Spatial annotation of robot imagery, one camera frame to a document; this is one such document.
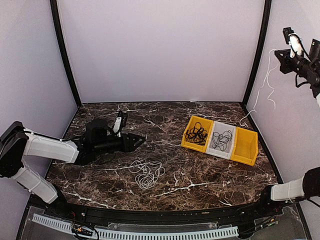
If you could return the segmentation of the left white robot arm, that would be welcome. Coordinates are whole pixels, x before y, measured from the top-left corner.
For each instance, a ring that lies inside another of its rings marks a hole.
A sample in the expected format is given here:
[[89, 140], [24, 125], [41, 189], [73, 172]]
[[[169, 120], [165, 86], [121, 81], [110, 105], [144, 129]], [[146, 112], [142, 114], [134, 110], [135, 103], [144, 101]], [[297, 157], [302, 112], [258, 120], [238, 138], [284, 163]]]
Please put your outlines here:
[[122, 133], [125, 125], [120, 117], [113, 127], [103, 119], [94, 119], [86, 124], [83, 135], [60, 139], [33, 132], [15, 121], [0, 137], [0, 176], [15, 180], [51, 205], [51, 210], [58, 217], [67, 218], [71, 208], [63, 201], [64, 196], [57, 187], [31, 169], [24, 157], [36, 156], [85, 166], [94, 162], [98, 155], [134, 152], [146, 138]]

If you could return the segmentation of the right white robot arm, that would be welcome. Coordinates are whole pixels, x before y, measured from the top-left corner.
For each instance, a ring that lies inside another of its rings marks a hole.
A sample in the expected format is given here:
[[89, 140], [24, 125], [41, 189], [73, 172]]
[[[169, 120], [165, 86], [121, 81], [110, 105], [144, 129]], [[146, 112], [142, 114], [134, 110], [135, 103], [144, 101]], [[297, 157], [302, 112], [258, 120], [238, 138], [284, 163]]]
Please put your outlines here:
[[264, 50], [252, 116], [284, 183], [320, 165], [320, 107], [305, 80], [280, 72], [274, 47]]

